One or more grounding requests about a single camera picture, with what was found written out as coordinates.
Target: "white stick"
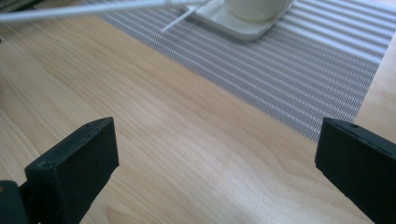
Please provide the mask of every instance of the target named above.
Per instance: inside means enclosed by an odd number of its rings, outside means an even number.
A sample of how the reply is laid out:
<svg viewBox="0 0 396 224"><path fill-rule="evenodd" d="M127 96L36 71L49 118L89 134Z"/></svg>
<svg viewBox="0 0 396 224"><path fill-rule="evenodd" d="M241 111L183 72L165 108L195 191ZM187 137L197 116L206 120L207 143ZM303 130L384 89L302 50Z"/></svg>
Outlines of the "white stick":
<svg viewBox="0 0 396 224"><path fill-rule="evenodd" d="M183 21L184 19L186 19L187 17L189 17L192 13L194 13L199 7L201 7L202 5L197 5L194 7L191 7L188 11L186 11L183 15L179 16L177 19L175 19L174 21L172 21L171 23L167 24L165 27L163 27L161 29L161 32L165 32L167 31L169 28L171 28L172 26L178 24L179 22Z"/></svg>
<svg viewBox="0 0 396 224"><path fill-rule="evenodd" d="M61 7L52 9L29 10L0 14L0 22L44 20L62 17L72 17L105 12L137 10L153 7L175 7L182 5L202 4L207 0L147 0L138 2L118 2L82 7Z"/></svg>

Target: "white cable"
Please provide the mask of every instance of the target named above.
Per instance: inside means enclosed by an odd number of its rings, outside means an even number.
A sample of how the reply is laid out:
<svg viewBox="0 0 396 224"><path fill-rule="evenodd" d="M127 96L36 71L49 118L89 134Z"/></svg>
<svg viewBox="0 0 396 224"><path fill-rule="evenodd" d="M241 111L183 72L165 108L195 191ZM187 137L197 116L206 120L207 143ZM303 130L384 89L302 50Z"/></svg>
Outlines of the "white cable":
<svg viewBox="0 0 396 224"><path fill-rule="evenodd" d="M203 4L207 0L147 0L137 2L117 2L81 7L60 7L51 9L28 10L0 14L0 23L15 21L44 20L62 17L72 17L106 12L137 10L153 7L175 7Z"/></svg>

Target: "white mug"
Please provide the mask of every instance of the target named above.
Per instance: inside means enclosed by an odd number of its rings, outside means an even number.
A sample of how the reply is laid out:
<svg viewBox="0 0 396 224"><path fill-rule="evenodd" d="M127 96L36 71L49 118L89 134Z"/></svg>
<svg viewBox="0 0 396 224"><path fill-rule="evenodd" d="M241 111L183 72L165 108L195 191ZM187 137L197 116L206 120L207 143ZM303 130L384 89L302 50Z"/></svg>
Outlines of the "white mug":
<svg viewBox="0 0 396 224"><path fill-rule="evenodd" d="M269 21L293 0L224 0L227 9L244 21Z"/></svg>

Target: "striped placemat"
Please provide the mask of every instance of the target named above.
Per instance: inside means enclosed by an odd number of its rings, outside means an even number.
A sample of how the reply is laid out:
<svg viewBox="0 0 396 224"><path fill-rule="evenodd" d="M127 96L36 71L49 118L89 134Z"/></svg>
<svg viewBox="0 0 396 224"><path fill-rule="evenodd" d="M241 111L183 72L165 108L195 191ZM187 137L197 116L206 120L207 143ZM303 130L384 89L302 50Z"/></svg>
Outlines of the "striped placemat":
<svg viewBox="0 0 396 224"><path fill-rule="evenodd" d="M254 42L192 19L160 32L182 13L163 8L103 19L314 141L323 117L354 120L396 29L395 8L302 0Z"/></svg>

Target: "wood grain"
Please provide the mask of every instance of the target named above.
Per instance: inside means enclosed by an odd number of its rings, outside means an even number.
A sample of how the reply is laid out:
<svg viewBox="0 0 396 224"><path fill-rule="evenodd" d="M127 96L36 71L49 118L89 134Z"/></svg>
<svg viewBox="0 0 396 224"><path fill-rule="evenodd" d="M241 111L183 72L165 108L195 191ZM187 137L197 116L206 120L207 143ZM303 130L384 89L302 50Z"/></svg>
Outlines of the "wood grain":
<svg viewBox="0 0 396 224"><path fill-rule="evenodd" d="M314 142L97 17L0 37L0 179L23 183L80 125L115 119L120 167L83 223L371 222L316 169ZM395 59L393 38L357 122L396 142Z"/></svg>

